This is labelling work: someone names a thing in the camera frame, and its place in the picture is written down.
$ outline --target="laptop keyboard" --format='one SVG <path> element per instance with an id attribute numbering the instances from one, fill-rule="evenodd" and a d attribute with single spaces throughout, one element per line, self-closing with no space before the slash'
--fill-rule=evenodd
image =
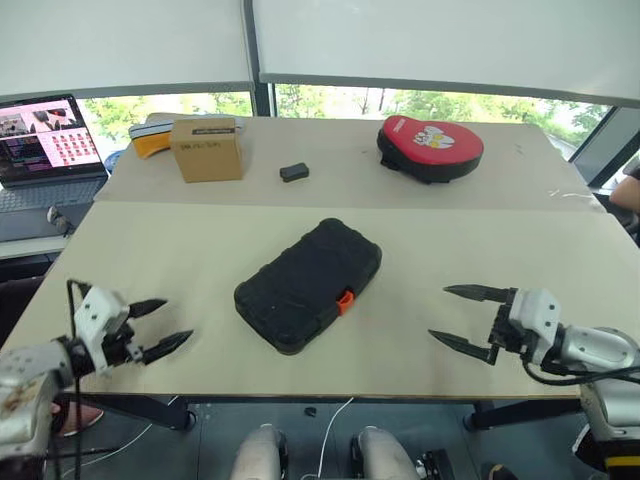
<path id="1" fill-rule="evenodd" d="M 0 213 L 90 203 L 101 180 L 0 191 Z"/>

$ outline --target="cardboard box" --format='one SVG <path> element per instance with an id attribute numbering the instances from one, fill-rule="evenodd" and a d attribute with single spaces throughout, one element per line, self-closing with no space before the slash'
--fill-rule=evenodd
<path id="1" fill-rule="evenodd" d="M 169 143 L 185 182 L 242 179 L 233 118 L 176 120 Z"/>

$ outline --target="roller shade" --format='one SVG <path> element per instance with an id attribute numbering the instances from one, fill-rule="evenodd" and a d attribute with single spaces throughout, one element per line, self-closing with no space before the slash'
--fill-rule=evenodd
<path id="1" fill-rule="evenodd" d="M 0 96 L 251 85 L 240 0 L 2 2 L 0 25 Z"/>
<path id="2" fill-rule="evenodd" d="M 638 0 L 254 0 L 254 10 L 265 82 L 640 106 Z"/>

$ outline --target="person's arm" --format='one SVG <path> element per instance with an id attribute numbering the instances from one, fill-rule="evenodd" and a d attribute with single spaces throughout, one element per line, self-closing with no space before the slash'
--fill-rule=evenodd
<path id="1" fill-rule="evenodd" d="M 619 207 L 640 213 L 640 167 L 618 184 L 609 200 Z"/>

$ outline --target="laptop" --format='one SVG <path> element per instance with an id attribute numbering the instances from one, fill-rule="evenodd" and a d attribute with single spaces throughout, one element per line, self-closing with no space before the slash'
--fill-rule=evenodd
<path id="1" fill-rule="evenodd" d="M 60 235 L 53 206 L 77 227 L 107 178 L 73 95 L 0 104 L 0 241 Z"/>

